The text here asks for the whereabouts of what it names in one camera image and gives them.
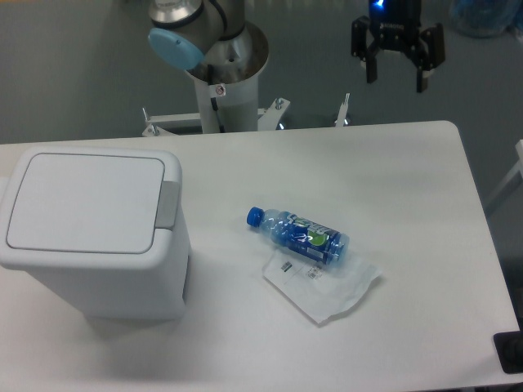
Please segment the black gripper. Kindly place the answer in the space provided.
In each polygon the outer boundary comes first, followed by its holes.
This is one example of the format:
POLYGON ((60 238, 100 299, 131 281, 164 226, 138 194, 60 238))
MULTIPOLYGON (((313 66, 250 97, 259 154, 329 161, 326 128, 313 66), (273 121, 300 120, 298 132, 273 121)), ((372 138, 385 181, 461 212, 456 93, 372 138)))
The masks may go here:
POLYGON ((427 89, 428 76, 445 61, 443 24, 419 32, 422 3, 419 0, 369 1, 369 18, 361 16, 351 25, 351 54, 364 62, 366 81, 378 78, 376 56, 380 49, 410 52, 416 67, 416 90, 427 89))

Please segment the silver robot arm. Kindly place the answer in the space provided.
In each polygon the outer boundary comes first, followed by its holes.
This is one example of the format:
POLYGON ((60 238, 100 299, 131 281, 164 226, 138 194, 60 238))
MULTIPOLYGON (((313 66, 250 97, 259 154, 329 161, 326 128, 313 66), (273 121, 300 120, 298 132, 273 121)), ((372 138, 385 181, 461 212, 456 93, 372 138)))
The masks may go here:
MULTIPOLYGON (((412 61, 424 91, 428 73, 445 61, 443 26, 421 28, 420 1, 370 1, 368 9, 351 24, 351 54, 364 62, 367 82, 378 77, 377 54, 396 51, 412 61)), ((266 66, 266 36, 246 21, 243 1, 153 1, 149 15, 154 53, 206 84, 242 82, 266 66)))

